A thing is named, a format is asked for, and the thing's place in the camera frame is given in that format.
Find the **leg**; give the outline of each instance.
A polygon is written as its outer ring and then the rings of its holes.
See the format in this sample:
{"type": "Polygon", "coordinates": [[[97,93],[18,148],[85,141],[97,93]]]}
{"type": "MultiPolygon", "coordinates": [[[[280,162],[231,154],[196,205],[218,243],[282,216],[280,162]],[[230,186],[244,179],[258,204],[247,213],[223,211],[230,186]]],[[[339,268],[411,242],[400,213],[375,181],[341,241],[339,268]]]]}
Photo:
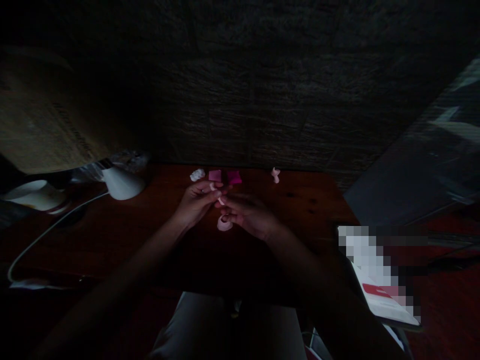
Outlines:
{"type": "Polygon", "coordinates": [[[228,359],[230,315],[219,297],[184,292],[150,359],[228,359]]]}
{"type": "Polygon", "coordinates": [[[307,359],[294,308],[242,304],[235,337],[239,359],[307,359]]]}

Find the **stone wall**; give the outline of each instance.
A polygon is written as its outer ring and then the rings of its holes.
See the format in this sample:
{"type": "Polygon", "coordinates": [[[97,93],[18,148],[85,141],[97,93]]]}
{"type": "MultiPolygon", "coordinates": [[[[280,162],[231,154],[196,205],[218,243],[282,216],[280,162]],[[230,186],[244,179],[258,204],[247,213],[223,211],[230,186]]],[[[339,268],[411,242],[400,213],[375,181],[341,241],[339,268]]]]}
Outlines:
{"type": "Polygon", "coordinates": [[[11,41],[67,58],[158,161],[346,190],[474,57],[473,4],[47,0],[11,41]]]}

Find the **hand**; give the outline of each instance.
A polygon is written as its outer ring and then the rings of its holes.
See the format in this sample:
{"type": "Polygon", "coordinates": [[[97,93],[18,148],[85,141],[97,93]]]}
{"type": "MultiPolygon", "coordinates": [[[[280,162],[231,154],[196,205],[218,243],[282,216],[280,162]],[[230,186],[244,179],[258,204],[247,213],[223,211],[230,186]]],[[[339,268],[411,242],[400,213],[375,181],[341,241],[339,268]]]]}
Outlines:
{"type": "Polygon", "coordinates": [[[225,207],[220,203],[215,207],[221,208],[222,221],[238,224],[260,240],[269,240],[282,228],[282,223],[253,195],[235,193],[222,196],[221,200],[225,207]]]}
{"type": "Polygon", "coordinates": [[[211,205],[232,188],[231,185],[226,188],[222,187],[221,182],[213,181],[200,181],[189,186],[185,190],[172,220],[185,230],[191,229],[204,217],[211,205]],[[212,191],[210,184],[213,184],[218,190],[212,191]]]}

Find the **lamp cord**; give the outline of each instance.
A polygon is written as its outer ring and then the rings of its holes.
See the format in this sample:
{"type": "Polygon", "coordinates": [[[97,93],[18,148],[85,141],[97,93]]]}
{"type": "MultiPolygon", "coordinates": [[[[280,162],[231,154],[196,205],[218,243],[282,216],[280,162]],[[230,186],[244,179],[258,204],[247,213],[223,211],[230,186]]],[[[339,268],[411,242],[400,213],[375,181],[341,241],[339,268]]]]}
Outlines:
{"type": "MultiPolygon", "coordinates": [[[[23,251],[20,253],[20,255],[18,255],[18,256],[16,257],[16,259],[11,263],[10,267],[8,268],[8,272],[7,272],[7,274],[6,274],[6,277],[8,278],[8,281],[10,281],[12,284],[17,282],[17,281],[12,277],[12,271],[14,270],[15,265],[19,262],[19,260],[20,260],[36,243],[39,242],[39,240],[40,240],[41,238],[43,238],[45,235],[47,235],[47,234],[50,232],[50,230],[52,230],[55,226],[57,226],[57,224],[58,224],[59,222],[63,221],[63,220],[64,220],[66,217],[68,217],[71,213],[73,213],[74,211],[78,210],[78,209],[81,208],[82,206],[87,205],[87,204],[91,203],[92,201],[97,200],[97,199],[99,199],[99,198],[107,195],[108,193],[109,193],[109,192],[107,191],[107,192],[105,192],[105,193],[103,193],[103,194],[100,194],[100,195],[98,195],[98,196],[96,196],[96,197],[94,197],[94,198],[92,198],[92,199],[90,199],[90,200],[88,200],[88,201],[85,201],[84,203],[78,205],[78,206],[75,207],[73,210],[70,210],[70,211],[67,212],[65,215],[63,215],[60,219],[58,219],[57,221],[55,221],[55,223],[54,223],[52,226],[50,226],[50,227],[49,227],[47,230],[45,230],[39,237],[37,237],[30,245],[28,245],[28,246],[25,248],[25,250],[23,250],[23,251]]],[[[63,288],[63,287],[49,286],[49,285],[46,286],[46,287],[49,288],[49,289],[65,289],[65,288],[63,288]]]]}

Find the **wooden table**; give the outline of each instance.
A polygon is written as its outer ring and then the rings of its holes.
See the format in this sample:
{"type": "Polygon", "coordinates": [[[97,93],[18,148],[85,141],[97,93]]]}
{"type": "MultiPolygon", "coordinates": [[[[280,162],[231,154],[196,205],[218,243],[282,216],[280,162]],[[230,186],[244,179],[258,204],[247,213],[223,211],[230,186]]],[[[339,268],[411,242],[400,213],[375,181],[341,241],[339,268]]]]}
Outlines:
{"type": "MultiPolygon", "coordinates": [[[[196,169],[150,165],[145,174],[147,187],[141,194],[124,201],[107,195],[90,203],[80,221],[55,228],[40,240],[19,261],[13,277],[105,278],[172,215],[186,187],[192,184],[190,173],[196,169]]],[[[318,254],[332,276],[351,281],[333,228],[336,223],[357,225],[358,221],[328,174],[282,171],[279,184],[274,184],[270,170],[240,169],[240,175],[243,183],[235,185],[232,192],[257,195],[318,254]]],[[[98,183],[84,186],[70,197],[74,204],[81,204],[104,188],[98,183]]],[[[219,210],[212,208],[186,234],[162,268],[157,284],[295,305],[295,293],[266,245],[238,226],[218,231],[219,216],[219,210]]],[[[51,215],[37,213],[0,233],[0,261],[13,261],[53,220],[51,215]]]]}

